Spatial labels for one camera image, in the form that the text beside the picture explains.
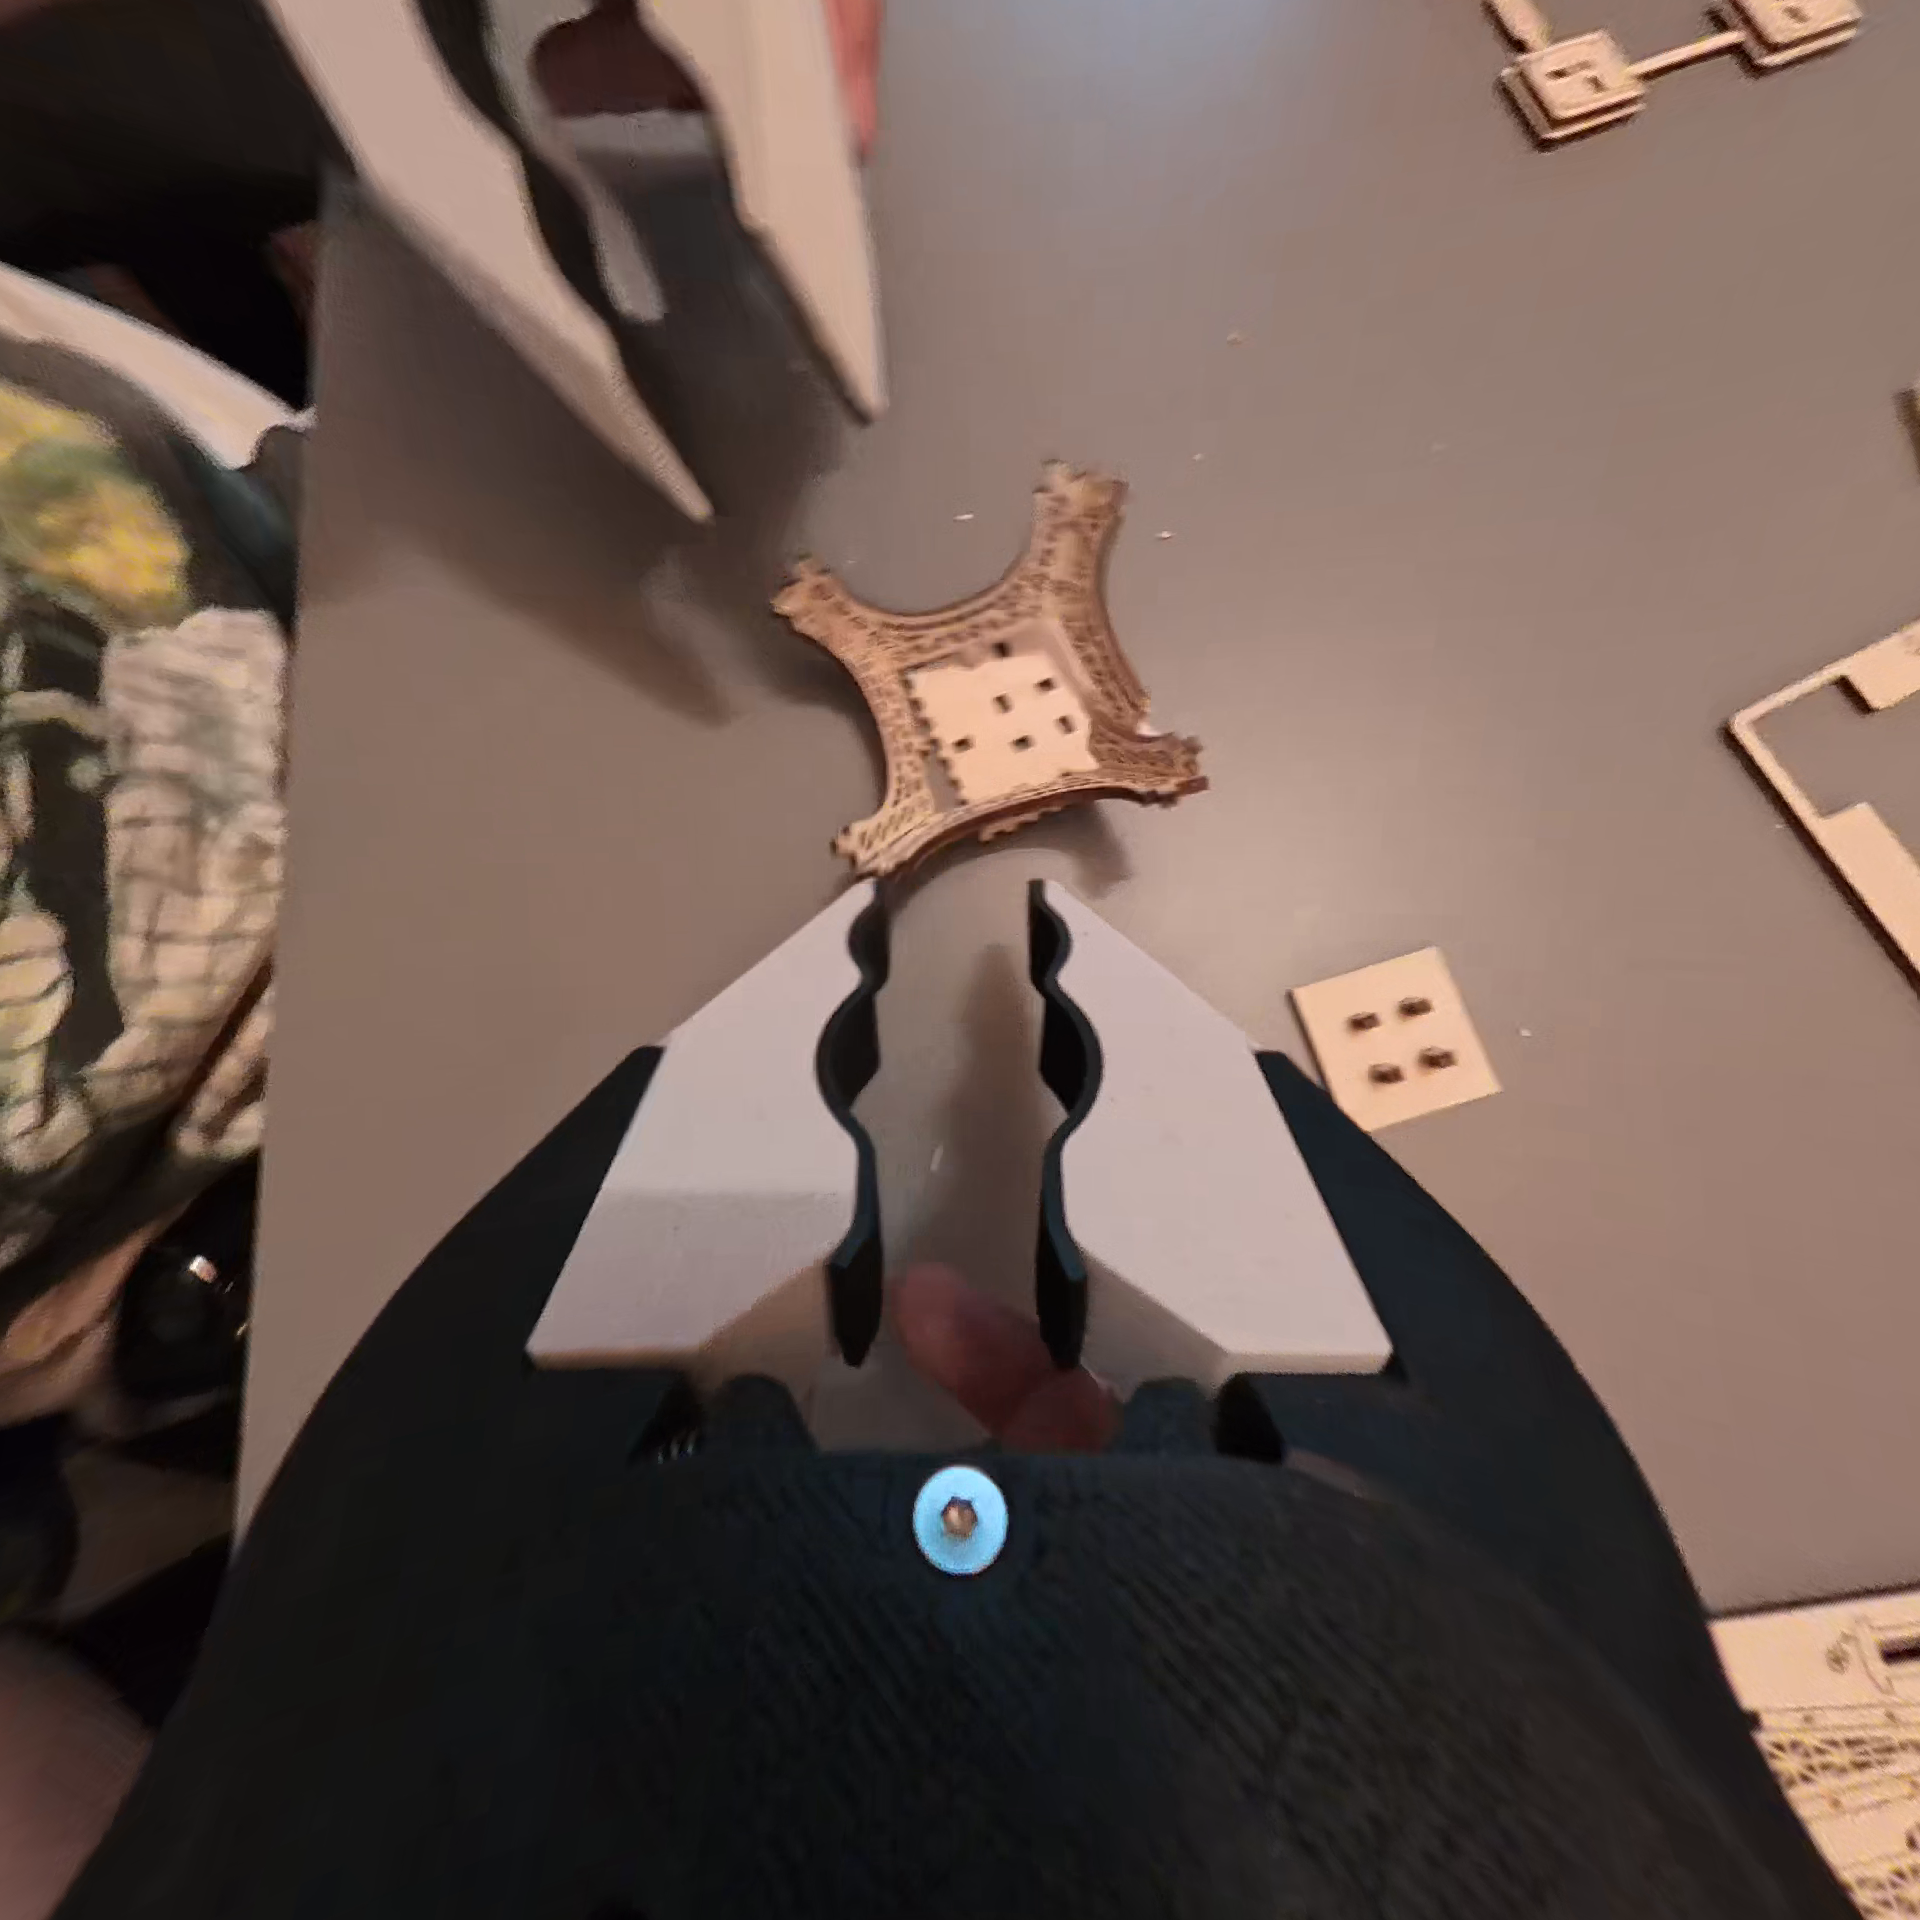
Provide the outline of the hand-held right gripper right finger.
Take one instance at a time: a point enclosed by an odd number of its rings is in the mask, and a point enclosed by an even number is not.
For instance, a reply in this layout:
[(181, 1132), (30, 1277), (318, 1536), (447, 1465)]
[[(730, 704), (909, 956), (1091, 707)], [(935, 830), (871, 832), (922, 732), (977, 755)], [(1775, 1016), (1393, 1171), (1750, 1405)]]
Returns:
[(1377, 1377), (1382, 1318), (1258, 1048), (1053, 880), (1027, 886), (1046, 1356), (1123, 1395), (1173, 1379)]

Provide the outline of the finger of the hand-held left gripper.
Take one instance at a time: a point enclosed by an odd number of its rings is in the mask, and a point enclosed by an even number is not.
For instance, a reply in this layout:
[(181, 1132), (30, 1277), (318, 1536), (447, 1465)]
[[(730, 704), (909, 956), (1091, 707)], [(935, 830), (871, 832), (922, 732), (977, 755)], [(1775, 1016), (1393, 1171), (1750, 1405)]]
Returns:
[(467, 98), (415, 5), (269, 3), (358, 182), (473, 313), (690, 521), (713, 506), (635, 393), (606, 320), (537, 229), (514, 144)]
[(857, 129), (823, 3), (649, 3), (700, 92), (738, 226), (845, 406), (890, 403)]

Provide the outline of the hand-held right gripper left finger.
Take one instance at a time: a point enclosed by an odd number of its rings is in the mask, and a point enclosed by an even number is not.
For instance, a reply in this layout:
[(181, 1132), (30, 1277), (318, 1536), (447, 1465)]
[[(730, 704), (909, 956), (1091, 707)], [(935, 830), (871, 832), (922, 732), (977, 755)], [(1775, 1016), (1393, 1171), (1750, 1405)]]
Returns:
[(630, 1365), (711, 1395), (779, 1382), (812, 1410), (879, 1330), (873, 1139), (890, 916), (873, 880), (834, 898), (662, 1044), (526, 1354)]

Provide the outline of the wooden lattice tower base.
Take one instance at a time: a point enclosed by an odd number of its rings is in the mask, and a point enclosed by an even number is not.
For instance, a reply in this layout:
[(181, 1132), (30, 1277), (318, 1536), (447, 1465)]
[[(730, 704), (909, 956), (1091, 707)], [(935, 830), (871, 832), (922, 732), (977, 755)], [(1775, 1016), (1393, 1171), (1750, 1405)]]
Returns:
[(834, 837), (860, 880), (911, 873), (962, 841), (1124, 801), (1209, 788), (1203, 745), (1162, 729), (1107, 602), (1127, 485), (1046, 464), (1021, 553), (987, 587), (902, 613), (798, 560), (772, 611), (853, 681), (879, 742), (879, 802)]

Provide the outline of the grey desk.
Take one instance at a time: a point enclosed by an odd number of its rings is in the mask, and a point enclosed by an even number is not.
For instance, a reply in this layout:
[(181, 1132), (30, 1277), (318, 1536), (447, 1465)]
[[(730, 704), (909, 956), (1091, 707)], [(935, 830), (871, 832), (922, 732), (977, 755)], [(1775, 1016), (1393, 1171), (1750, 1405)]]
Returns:
[(1180, 806), (893, 906), (887, 1257), (1029, 1309), (1025, 886), (1266, 1048), (1438, 946), (1502, 1092), (1382, 1146), (1611, 1410), (1713, 1609), (1916, 1582), (1916, 987), (1722, 736), (1916, 619), (1916, 5), (1534, 150), (1477, 5), (891, 5), (891, 410), (655, 185), (687, 525), (333, 190), (242, 1504), (425, 1252), (844, 885), (878, 760), (771, 614), (1002, 574), (1127, 480)]

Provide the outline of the person's right hand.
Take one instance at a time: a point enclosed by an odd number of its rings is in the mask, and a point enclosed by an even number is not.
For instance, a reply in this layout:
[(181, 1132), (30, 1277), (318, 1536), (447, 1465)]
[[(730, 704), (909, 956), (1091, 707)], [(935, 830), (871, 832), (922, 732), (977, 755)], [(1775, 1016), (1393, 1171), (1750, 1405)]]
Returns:
[(1039, 1328), (942, 1264), (891, 1285), (893, 1330), (909, 1366), (966, 1413), (997, 1446), (1094, 1454), (1118, 1434), (1113, 1393), (1063, 1370)]

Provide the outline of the small square wooden plate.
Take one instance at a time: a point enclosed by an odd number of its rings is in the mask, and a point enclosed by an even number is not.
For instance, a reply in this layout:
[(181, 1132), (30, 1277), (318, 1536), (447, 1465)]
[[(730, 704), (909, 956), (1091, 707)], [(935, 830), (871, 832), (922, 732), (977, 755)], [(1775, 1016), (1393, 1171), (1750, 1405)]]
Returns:
[(1502, 1091), (1438, 946), (1303, 982), (1287, 997), (1325, 1092), (1367, 1133)]

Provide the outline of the person's printed shirt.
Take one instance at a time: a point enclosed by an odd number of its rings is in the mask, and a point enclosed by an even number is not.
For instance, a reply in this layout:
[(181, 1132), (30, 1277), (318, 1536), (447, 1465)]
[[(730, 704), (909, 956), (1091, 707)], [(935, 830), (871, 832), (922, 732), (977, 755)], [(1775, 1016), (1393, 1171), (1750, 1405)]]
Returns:
[(4, 268), (7, 1365), (261, 1147), (308, 417)]

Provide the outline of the wooden lattice parts sheet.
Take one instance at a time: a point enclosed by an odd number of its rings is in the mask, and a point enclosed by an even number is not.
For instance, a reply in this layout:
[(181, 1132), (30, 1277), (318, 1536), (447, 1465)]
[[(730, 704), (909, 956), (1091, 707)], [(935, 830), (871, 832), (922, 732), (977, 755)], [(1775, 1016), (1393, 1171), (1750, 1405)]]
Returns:
[(1726, 1616), (1756, 1745), (1867, 1917), (1918, 1916), (1918, 1588)]

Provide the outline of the wooden four-pad base part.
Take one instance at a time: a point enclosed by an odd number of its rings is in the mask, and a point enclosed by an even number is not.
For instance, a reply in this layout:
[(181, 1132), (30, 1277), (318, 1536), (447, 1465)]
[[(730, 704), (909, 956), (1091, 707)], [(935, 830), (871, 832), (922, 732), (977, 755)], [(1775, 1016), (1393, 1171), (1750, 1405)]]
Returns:
[(1838, 52), (1861, 34), (1859, 3), (1707, 3), (1701, 27), (1654, 52), (1630, 52), (1614, 32), (1559, 32), (1548, 5), (1478, 3), (1509, 59), (1500, 89), (1541, 148), (1636, 120), (1654, 83), (1701, 65), (1734, 62), (1763, 77)]

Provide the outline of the empty wooden frame sheet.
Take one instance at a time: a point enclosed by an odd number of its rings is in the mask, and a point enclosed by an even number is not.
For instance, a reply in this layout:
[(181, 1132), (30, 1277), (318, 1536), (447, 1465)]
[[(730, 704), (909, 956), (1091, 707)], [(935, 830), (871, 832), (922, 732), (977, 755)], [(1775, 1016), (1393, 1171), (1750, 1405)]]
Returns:
[(1724, 739), (1799, 832), (1889, 957), (1918, 982), (1918, 862), (1874, 805), (1822, 806), (1765, 739), (1766, 722), (1818, 694), (1838, 694), (1849, 714), (1873, 721), (1916, 699), (1918, 622), (1823, 662), (1799, 681), (1734, 710)]

